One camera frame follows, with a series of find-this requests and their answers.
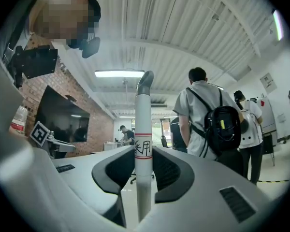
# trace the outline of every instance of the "black backpack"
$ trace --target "black backpack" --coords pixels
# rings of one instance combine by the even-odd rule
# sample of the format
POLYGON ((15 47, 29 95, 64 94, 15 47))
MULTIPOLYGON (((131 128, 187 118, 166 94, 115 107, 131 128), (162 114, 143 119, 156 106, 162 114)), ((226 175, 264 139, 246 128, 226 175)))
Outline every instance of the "black backpack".
POLYGON ((199 156, 205 150, 203 157, 207 154, 208 147, 211 147, 217 157, 221 156, 222 152, 236 149, 241 142, 241 128, 238 112, 234 107, 223 106, 222 94, 220 94, 220 106, 211 109, 210 106, 191 88, 187 88, 189 92, 194 94, 207 108, 207 114, 204 118, 203 130, 198 129, 192 122, 190 128, 205 139, 203 149, 199 156))

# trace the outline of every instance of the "wall-mounted tv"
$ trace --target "wall-mounted tv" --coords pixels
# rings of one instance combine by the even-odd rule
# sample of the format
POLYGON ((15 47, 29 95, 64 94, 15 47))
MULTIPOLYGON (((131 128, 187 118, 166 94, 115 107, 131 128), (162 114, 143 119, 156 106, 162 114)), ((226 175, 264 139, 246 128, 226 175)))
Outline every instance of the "wall-mounted tv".
POLYGON ((42 96, 35 123, 54 131, 54 137, 68 143, 86 142, 90 114, 59 95, 50 86, 42 96))

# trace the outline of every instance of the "black vent grille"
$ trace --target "black vent grille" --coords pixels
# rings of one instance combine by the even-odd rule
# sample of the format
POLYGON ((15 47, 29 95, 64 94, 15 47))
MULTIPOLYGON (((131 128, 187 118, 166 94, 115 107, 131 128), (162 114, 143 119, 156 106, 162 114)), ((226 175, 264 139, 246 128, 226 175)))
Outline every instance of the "black vent grille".
POLYGON ((256 213, 235 188, 225 188, 219 192, 239 223, 256 213))
POLYGON ((69 165, 64 165, 64 166, 57 167, 56 169, 57 169, 58 173, 62 173, 62 172, 71 170, 73 168, 75 168, 75 167, 73 165, 69 164, 69 165))

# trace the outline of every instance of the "white corrugated ceiling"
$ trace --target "white corrugated ceiling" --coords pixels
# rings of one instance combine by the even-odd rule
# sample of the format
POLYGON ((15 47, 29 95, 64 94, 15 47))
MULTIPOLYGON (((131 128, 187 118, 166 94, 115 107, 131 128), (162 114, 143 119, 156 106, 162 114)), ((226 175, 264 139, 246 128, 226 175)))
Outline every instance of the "white corrugated ceiling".
POLYGON ((152 102, 167 105, 152 113, 167 116, 176 95, 188 86, 191 68, 204 68, 209 82, 222 87, 247 74, 249 60, 260 55, 259 45, 273 23, 267 0, 97 1, 99 52, 83 59, 80 51, 67 51, 80 85, 90 87, 115 116, 134 114, 138 80, 127 79, 126 95, 122 79, 99 79, 95 70, 152 70, 152 102))

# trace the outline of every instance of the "brick wall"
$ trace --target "brick wall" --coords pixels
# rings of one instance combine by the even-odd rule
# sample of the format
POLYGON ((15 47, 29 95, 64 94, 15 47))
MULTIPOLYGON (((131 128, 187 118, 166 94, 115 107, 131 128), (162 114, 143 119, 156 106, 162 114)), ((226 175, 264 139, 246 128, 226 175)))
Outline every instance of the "brick wall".
MULTIPOLYGON (((32 35, 28 42, 27 49, 35 48, 43 44, 50 44, 50 42, 32 35)), ((76 146, 76 151, 67 153, 66 157, 81 156, 87 155, 90 152, 103 151, 103 143, 113 140, 114 121, 88 97, 70 72, 63 71, 60 66, 62 66, 62 63, 58 57, 56 69, 53 74, 39 76, 29 80, 25 78, 23 86, 19 89, 24 97, 23 106, 28 109, 25 134, 28 136, 33 129, 42 95, 47 85, 49 85, 62 96, 69 94, 74 97, 77 100, 74 104, 90 113, 87 142, 73 143, 76 146)))

